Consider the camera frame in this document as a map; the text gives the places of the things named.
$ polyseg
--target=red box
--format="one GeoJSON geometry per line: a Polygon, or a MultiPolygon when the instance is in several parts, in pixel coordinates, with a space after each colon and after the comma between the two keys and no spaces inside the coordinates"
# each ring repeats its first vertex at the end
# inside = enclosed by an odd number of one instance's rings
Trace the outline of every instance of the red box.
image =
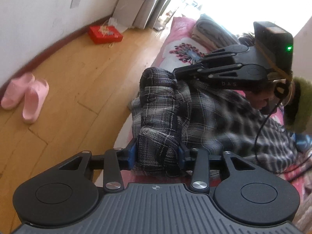
{"type": "Polygon", "coordinates": [[[103,35],[99,32],[100,26],[90,26],[88,34],[95,44],[104,44],[111,42],[121,42],[123,36],[113,26],[108,26],[108,30],[113,32],[113,35],[103,35]]]}

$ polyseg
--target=ribbed gray panel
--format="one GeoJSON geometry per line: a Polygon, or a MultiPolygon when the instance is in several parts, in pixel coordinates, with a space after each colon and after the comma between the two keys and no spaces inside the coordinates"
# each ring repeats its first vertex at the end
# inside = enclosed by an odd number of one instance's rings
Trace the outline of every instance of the ribbed gray panel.
{"type": "Polygon", "coordinates": [[[271,228],[239,225],[215,209],[209,197],[182,184],[129,184],[104,196],[87,218],[59,229],[22,225],[15,234],[300,234],[290,223],[271,228]]]}

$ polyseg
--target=baseboard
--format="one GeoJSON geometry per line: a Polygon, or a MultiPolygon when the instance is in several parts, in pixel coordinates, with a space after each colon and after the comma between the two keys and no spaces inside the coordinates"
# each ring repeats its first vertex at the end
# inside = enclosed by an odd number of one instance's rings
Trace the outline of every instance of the baseboard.
{"type": "Polygon", "coordinates": [[[93,22],[87,26],[84,26],[84,27],[78,29],[77,31],[74,31],[71,34],[67,35],[63,39],[55,42],[53,45],[49,46],[45,50],[43,50],[41,53],[39,53],[37,56],[35,56],[31,61],[29,61],[22,68],[20,68],[14,75],[11,76],[11,78],[5,84],[3,84],[0,87],[0,99],[2,99],[4,92],[5,92],[7,86],[10,83],[12,78],[20,77],[21,75],[23,75],[26,72],[31,72],[36,67],[38,67],[44,60],[46,60],[52,54],[54,54],[57,50],[61,49],[66,44],[70,43],[71,41],[73,41],[77,37],[86,33],[88,31],[89,26],[101,25],[105,21],[107,21],[110,17],[111,17],[111,15],[103,17],[103,18],[101,18],[101,19],[99,19],[99,20],[97,20],[97,21],[95,21],[95,22],[93,22]]]}

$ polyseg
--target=gray curtain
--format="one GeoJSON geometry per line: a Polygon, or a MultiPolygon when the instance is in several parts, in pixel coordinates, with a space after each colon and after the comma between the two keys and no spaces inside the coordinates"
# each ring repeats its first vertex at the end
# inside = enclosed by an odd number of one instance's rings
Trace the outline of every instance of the gray curtain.
{"type": "Polygon", "coordinates": [[[145,0],[135,18],[133,26],[140,29],[144,29],[146,26],[153,28],[169,2],[170,0],[145,0]]]}

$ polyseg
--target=silver bolt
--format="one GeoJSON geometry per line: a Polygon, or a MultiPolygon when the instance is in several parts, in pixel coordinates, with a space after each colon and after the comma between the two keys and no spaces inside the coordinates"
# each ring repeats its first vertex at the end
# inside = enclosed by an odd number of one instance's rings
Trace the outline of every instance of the silver bolt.
{"type": "Polygon", "coordinates": [[[208,186],[207,183],[205,183],[203,181],[195,181],[192,184],[192,187],[194,187],[195,189],[204,189],[207,186],[208,186]]]}
{"type": "Polygon", "coordinates": [[[105,186],[107,189],[116,190],[121,187],[121,184],[119,182],[108,182],[105,186]]]}

